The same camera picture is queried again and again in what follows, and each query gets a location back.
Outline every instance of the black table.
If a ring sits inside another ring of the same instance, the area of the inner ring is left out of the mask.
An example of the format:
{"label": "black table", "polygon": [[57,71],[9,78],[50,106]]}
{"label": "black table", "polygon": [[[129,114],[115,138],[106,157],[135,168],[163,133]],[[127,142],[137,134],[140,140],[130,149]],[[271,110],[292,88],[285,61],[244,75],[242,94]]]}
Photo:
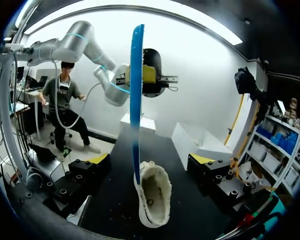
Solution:
{"label": "black table", "polygon": [[112,170],[85,208],[80,226],[118,239],[212,240],[230,222],[209,196],[203,197],[185,171],[172,140],[141,133],[141,160],[153,160],[168,173],[172,184],[170,219],[151,229],[139,220],[139,199],[134,186],[130,129],[120,133],[110,154]]}

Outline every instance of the sneaker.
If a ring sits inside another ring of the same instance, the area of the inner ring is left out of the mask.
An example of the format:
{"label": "sneaker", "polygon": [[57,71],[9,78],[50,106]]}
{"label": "sneaker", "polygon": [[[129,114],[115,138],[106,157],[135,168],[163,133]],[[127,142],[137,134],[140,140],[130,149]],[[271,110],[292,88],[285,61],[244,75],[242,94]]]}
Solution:
{"label": "sneaker", "polygon": [[148,228],[167,224],[170,216],[172,185],[163,167],[153,161],[140,164],[140,185],[134,175],[134,187],[139,196],[139,218]]}
{"label": "sneaker", "polygon": [[65,161],[65,157],[64,157],[64,152],[60,151],[59,149],[56,151],[56,159],[59,160],[59,162],[64,162]]}
{"label": "sneaker", "polygon": [[95,154],[100,154],[101,151],[97,146],[92,145],[91,143],[89,145],[84,145],[84,148],[90,152],[94,152]]}

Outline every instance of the computer monitor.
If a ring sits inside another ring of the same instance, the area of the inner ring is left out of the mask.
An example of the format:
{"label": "computer monitor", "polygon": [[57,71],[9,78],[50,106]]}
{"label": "computer monitor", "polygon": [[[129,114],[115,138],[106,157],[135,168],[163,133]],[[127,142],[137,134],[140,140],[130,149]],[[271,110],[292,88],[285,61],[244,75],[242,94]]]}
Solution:
{"label": "computer monitor", "polygon": [[48,79],[48,76],[41,76],[40,81],[39,81],[39,87],[44,87],[47,79]]}
{"label": "computer monitor", "polygon": [[25,71],[24,66],[18,66],[18,70],[16,74],[16,79],[18,82],[21,81],[21,79],[24,77],[24,71]]}

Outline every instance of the yellow cable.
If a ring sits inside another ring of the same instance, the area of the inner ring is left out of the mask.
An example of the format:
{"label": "yellow cable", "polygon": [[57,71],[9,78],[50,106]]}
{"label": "yellow cable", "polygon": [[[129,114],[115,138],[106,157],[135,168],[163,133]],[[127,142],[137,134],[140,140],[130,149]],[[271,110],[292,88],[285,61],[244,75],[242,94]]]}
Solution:
{"label": "yellow cable", "polygon": [[[238,119],[238,116],[239,116],[239,113],[240,113],[240,109],[241,109],[242,103],[243,103],[243,101],[244,101],[244,96],[245,96],[245,95],[242,94],[242,96],[241,96],[241,101],[240,101],[240,106],[239,106],[238,112],[236,113],[234,122],[233,122],[233,124],[232,124],[231,131],[234,129],[234,126],[235,126],[236,121],[237,121],[237,119]],[[223,145],[226,145],[226,144],[227,144],[227,142],[228,142],[228,140],[229,140],[229,137],[230,137],[230,134],[231,134],[231,133],[228,133],[228,135],[226,136],[226,139],[225,139]]]}

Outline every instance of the white block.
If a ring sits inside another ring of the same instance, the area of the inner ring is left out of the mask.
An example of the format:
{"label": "white block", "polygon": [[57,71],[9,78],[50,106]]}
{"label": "white block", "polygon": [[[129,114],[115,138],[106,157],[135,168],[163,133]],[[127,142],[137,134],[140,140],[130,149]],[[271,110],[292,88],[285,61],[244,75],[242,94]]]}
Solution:
{"label": "white block", "polygon": [[299,176],[298,172],[293,167],[291,167],[288,171],[288,174],[285,176],[284,180],[286,184],[288,184],[291,187],[298,176]]}
{"label": "white block", "polygon": [[255,160],[262,162],[267,154],[267,148],[254,141],[252,142],[250,153]]}
{"label": "white block", "polygon": [[274,158],[270,153],[266,153],[263,165],[271,172],[274,173],[280,165],[280,162]]}
{"label": "white block", "polygon": [[224,161],[229,161],[233,156],[232,151],[202,127],[177,122],[171,139],[185,170],[189,154]]}
{"label": "white block", "polygon": [[[128,126],[130,127],[130,114],[126,113],[120,121],[121,127]],[[154,120],[146,117],[140,119],[140,130],[148,133],[156,132],[156,123]]]}

